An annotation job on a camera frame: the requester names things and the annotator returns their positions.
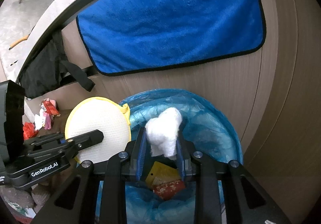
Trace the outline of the round yellow scouring sponge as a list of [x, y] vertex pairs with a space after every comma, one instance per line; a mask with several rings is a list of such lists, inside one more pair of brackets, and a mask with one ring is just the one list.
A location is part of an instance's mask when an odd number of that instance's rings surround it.
[[73, 139], [92, 130], [103, 133], [101, 143], [78, 152], [77, 163], [100, 163], [124, 151], [131, 141], [130, 113], [127, 103], [119, 105], [104, 97], [87, 98], [76, 105], [67, 118], [65, 138]]

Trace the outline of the white tissue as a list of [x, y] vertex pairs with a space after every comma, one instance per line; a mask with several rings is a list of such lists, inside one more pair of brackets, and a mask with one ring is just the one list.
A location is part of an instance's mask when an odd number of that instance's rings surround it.
[[176, 159], [176, 141], [181, 123], [182, 115], [175, 107], [166, 109], [158, 117], [147, 122], [146, 137], [153, 157]]

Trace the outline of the blue lined trash bin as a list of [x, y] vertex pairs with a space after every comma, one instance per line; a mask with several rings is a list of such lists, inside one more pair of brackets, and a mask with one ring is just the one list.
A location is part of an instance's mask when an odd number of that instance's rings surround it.
[[[239, 137], [227, 117], [211, 102], [182, 89], [155, 89], [141, 92], [119, 101], [130, 107], [132, 140], [149, 119], [175, 107], [183, 117], [185, 140], [217, 161], [243, 162]], [[145, 185], [128, 182], [125, 185], [128, 223], [193, 223], [195, 183], [178, 192], [168, 201], [162, 200]]]

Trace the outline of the crumpled red plastic bag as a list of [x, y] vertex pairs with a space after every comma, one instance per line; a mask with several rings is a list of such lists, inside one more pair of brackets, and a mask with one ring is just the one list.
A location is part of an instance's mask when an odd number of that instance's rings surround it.
[[35, 129], [35, 125], [31, 122], [25, 122], [23, 125], [23, 138], [24, 140], [28, 140], [37, 136], [38, 130]]

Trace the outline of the pink yellow snack bag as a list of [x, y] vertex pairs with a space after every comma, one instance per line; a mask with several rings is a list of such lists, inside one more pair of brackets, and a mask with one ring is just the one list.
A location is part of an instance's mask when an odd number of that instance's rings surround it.
[[35, 130], [40, 130], [41, 128], [44, 128], [45, 130], [50, 130], [52, 128], [52, 121], [52, 115], [48, 114], [43, 110], [40, 110], [39, 114], [35, 114], [34, 117]]

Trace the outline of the red snack wrapper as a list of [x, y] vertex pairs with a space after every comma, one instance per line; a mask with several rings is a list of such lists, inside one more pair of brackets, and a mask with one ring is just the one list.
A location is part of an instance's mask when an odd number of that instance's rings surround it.
[[51, 100], [49, 98], [44, 99], [41, 101], [40, 106], [45, 113], [51, 116], [60, 116], [60, 112], [57, 108], [57, 103], [55, 100]]

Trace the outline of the red wrapper in bin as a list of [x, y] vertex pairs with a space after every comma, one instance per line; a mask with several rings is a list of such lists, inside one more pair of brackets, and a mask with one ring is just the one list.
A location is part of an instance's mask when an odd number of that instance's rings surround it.
[[185, 183], [181, 179], [152, 186], [153, 192], [165, 201], [171, 199], [174, 195], [185, 188]]

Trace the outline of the yellow paper in bin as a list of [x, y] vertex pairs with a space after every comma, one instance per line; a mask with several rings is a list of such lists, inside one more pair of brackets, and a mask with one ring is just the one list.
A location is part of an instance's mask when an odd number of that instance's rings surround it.
[[174, 180], [179, 180], [180, 178], [181, 177], [177, 169], [160, 162], [154, 162], [146, 177], [145, 183], [149, 188], [153, 188], [155, 185], [172, 182]]

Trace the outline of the black cloth on cabinet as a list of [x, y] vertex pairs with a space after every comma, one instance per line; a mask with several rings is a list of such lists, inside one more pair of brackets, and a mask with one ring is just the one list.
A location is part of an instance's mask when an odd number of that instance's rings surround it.
[[79, 66], [69, 62], [62, 34], [55, 32], [37, 56], [26, 64], [18, 81], [25, 89], [25, 96], [33, 99], [63, 86], [68, 75], [88, 92], [95, 86]]

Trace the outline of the blue microfibre towel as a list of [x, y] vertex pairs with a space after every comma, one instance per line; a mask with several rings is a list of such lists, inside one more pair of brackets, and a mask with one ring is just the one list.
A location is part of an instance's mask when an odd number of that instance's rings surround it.
[[98, 0], [76, 22], [91, 62], [107, 76], [249, 54], [266, 38], [261, 0]]

